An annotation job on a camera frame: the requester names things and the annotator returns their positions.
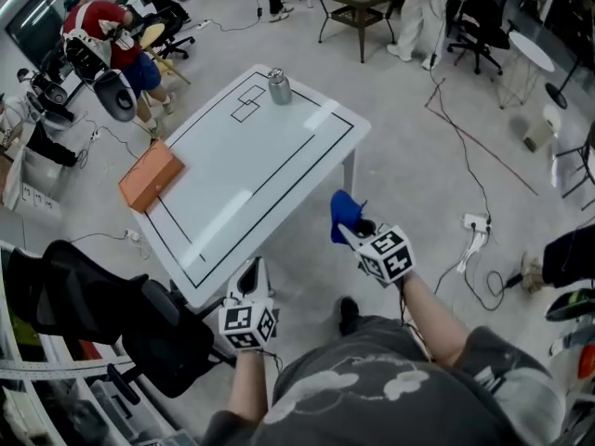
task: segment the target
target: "cardboard box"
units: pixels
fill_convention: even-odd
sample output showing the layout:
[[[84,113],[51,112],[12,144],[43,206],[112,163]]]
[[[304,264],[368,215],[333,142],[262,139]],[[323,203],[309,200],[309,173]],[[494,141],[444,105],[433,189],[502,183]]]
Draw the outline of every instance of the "cardboard box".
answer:
[[[144,213],[183,168],[169,147],[157,140],[120,180],[120,192],[130,208]]]

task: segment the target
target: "blue shorts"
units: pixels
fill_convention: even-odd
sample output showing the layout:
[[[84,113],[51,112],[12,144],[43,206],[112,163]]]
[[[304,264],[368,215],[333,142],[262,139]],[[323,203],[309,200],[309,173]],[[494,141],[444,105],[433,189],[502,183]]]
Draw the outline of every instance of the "blue shorts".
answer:
[[[130,83],[137,99],[140,98],[142,91],[152,91],[161,84],[161,74],[157,66],[144,52],[140,53],[139,57],[122,73]]]

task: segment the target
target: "white round table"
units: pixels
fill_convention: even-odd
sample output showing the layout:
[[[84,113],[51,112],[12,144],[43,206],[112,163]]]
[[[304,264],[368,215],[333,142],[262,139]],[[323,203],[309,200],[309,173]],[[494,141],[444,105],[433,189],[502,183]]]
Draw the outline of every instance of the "white round table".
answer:
[[[524,105],[542,71],[553,72],[554,63],[546,52],[526,36],[510,32],[512,55],[502,65],[504,75],[498,82],[500,109]]]

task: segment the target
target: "red t-shirt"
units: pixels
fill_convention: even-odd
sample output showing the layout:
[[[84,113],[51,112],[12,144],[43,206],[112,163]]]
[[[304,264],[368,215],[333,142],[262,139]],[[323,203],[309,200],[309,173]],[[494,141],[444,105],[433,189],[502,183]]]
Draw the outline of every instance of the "red t-shirt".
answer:
[[[64,33],[71,32],[76,24],[76,14],[81,7],[75,7],[68,14],[64,21]],[[83,30],[86,33],[99,40],[105,40],[106,34],[111,28],[122,23],[126,11],[119,5],[111,2],[98,0],[91,2],[86,9],[85,19],[83,20]],[[119,45],[112,43],[112,63],[111,67],[115,70],[123,70],[130,66],[139,56],[142,49],[139,44],[130,42],[121,42]]]

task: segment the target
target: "black stand base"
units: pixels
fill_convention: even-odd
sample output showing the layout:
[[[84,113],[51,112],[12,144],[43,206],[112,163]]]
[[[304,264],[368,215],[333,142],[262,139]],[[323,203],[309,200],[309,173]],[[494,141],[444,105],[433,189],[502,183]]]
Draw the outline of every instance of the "black stand base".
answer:
[[[549,96],[554,100],[556,104],[558,104],[562,109],[568,108],[568,101],[562,94],[562,91],[558,89],[552,83],[546,83],[546,91],[548,91]]]

